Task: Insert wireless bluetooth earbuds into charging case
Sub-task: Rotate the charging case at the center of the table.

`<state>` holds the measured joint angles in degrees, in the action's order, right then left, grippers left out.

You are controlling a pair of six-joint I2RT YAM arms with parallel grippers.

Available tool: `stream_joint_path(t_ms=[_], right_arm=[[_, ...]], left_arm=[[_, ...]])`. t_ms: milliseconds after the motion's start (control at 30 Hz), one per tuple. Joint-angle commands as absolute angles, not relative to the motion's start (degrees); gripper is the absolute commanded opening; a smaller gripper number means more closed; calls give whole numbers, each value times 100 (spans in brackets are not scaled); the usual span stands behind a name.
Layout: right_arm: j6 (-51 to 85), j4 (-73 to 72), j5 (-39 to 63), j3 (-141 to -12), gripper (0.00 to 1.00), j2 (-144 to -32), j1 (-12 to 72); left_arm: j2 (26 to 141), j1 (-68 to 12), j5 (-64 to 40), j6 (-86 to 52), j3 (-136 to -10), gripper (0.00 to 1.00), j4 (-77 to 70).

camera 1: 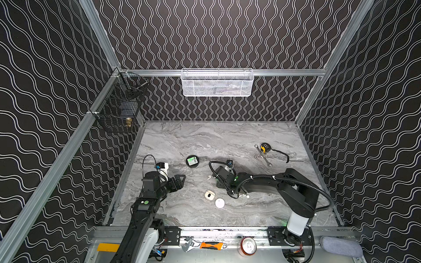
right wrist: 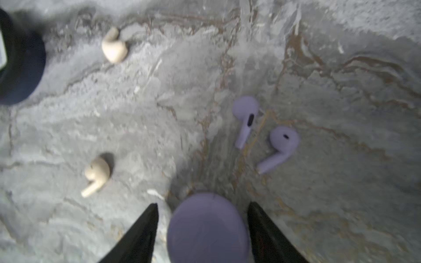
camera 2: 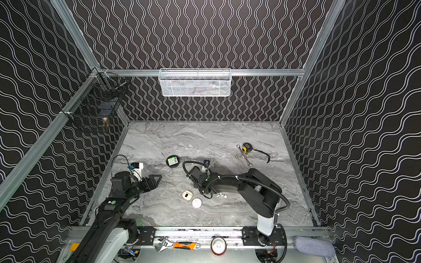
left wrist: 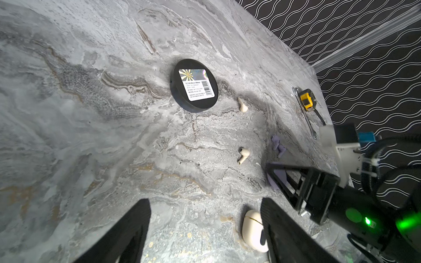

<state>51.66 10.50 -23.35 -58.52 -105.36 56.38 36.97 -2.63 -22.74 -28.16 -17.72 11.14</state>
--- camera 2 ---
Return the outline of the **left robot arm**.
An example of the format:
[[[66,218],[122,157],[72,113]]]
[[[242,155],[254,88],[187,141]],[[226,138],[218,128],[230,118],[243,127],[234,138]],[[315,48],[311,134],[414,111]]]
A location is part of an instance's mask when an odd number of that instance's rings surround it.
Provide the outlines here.
[[[159,186],[162,175],[138,179],[124,171],[111,179],[111,194],[99,206],[93,225],[67,260],[68,263],[112,263],[124,245],[139,241],[134,219],[124,219],[126,210],[141,194]]]

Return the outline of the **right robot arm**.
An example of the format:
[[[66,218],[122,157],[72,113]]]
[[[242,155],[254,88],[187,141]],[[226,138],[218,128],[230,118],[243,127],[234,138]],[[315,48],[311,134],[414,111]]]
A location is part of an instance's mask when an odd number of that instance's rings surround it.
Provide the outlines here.
[[[275,245],[277,239],[273,234],[278,215],[291,206],[275,182],[255,168],[233,175],[212,172],[207,162],[184,161],[182,167],[204,198],[211,199],[225,193],[241,195],[258,215],[256,233],[246,239],[261,247]]]

